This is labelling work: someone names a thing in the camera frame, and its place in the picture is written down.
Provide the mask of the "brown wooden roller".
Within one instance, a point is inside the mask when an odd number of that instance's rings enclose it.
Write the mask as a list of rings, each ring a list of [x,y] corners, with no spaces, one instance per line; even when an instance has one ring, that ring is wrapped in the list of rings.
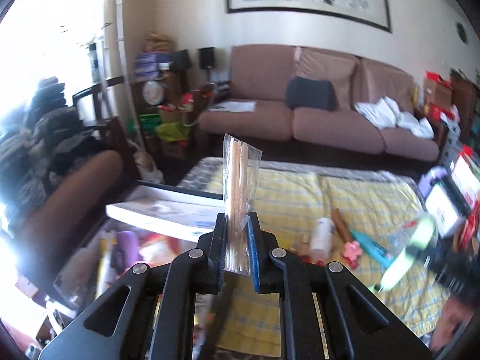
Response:
[[[339,209],[332,209],[331,219],[334,222],[335,229],[337,230],[337,233],[342,239],[343,243],[354,242],[352,233],[349,231],[347,222],[343,219]]]

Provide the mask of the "clear plastic green bottle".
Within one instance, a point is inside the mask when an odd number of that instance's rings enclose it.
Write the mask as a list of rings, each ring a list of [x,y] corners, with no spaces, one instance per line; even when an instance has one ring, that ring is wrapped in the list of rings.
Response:
[[[374,293],[391,291],[408,273],[416,258],[437,238],[436,233],[434,217],[428,213],[421,214],[415,220],[412,234],[408,237],[405,246],[371,291]]]

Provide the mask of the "round desk clock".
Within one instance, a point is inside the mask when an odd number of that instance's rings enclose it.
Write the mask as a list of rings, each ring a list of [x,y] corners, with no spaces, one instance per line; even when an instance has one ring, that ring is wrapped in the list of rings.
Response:
[[[164,101],[165,85],[155,80],[145,82],[142,89],[143,99],[151,106],[160,105]]]

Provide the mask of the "white cardboard box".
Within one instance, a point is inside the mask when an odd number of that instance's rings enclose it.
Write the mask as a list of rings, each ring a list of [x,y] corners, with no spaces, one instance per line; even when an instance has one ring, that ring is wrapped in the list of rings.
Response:
[[[138,184],[121,202],[106,206],[111,219],[186,242],[210,233],[223,211],[219,194],[160,184]]]

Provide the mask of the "white clothes on sofa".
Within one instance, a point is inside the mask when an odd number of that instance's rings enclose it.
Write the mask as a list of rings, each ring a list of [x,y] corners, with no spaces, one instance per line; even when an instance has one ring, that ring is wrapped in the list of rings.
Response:
[[[421,139],[434,138],[433,128],[426,118],[418,120],[411,113],[400,111],[397,102],[390,97],[381,97],[376,103],[358,102],[354,110],[380,130],[401,128]]]

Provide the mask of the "teal spray bottle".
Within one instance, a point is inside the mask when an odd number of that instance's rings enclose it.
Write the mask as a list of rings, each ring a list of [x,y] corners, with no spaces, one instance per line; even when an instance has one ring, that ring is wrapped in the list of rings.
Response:
[[[377,261],[382,267],[388,268],[394,261],[394,256],[388,250],[374,241],[370,236],[363,232],[351,230],[352,237],[360,244],[360,248],[371,258]]]

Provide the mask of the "pink flower toy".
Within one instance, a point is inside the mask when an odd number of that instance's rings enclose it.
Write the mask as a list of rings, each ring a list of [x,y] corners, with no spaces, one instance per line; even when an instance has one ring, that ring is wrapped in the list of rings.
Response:
[[[357,241],[346,242],[343,246],[343,258],[349,261],[354,262],[363,254],[360,243]]]

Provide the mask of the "dark blue cushion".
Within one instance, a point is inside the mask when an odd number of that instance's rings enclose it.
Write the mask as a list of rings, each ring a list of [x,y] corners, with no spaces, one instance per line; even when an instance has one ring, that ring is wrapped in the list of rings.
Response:
[[[290,109],[306,107],[335,111],[337,102],[334,86],[328,80],[311,80],[294,76],[286,89],[286,106]]]

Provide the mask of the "white pill bottle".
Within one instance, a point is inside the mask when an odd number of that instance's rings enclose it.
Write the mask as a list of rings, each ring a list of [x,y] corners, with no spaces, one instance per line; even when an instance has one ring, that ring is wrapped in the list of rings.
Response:
[[[320,218],[310,240],[309,256],[314,261],[325,262],[332,250],[335,224],[331,218]]]

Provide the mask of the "papers on sofa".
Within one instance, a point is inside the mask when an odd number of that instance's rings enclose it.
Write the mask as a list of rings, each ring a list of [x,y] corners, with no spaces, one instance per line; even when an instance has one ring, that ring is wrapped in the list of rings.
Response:
[[[208,108],[211,112],[251,113],[256,110],[256,102],[218,102]]]

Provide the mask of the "black speaker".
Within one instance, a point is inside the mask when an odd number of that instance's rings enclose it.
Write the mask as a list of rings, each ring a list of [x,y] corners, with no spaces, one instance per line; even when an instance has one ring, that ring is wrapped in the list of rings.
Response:
[[[216,66],[216,55],[214,47],[199,48],[198,56],[200,69],[208,70]]]

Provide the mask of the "stack of folded clothes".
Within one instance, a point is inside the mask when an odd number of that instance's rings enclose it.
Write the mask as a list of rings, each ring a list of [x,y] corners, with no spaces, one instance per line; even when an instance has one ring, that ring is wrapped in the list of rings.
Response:
[[[14,235],[61,182],[105,145],[87,129],[65,84],[41,80],[19,124],[1,126],[1,229]]]

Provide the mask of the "wooden chopsticks packet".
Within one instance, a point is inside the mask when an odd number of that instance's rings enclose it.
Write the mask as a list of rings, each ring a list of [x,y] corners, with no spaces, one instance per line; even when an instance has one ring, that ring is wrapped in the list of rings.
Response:
[[[225,268],[250,274],[247,221],[256,196],[262,151],[226,134],[223,141],[223,200],[227,222]]]

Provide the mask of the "yellow plaid cloth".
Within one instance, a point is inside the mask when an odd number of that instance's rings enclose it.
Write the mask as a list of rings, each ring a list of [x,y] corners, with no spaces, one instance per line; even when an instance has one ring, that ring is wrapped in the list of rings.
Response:
[[[208,158],[179,183],[185,189],[222,194],[222,166]],[[344,242],[331,212],[339,210],[349,230],[368,235],[384,248],[399,241],[402,226],[423,211],[415,183],[388,172],[260,169],[253,210],[260,226],[275,234],[281,248],[313,257],[313,262],[345,263]],[[385,268],[363,252],[354,275],[367,287],[377,284]],[[378,295],[418,337],[431,333],[448,294],[434,283],[433,274],[417,264],[387,292]],[[264,357],[280,355],[278,296],[256,295],[242,278],[218,347]]]

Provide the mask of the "brown fabric sofa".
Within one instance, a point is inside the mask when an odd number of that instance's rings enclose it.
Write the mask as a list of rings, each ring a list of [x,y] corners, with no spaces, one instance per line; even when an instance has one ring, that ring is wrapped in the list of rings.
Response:
[[[235,46],[229,97],[203,111],[199,130],[275,142],[304,142],[432,164],[439,143],[413,107],[403,70],[337,52],[286,45]]]

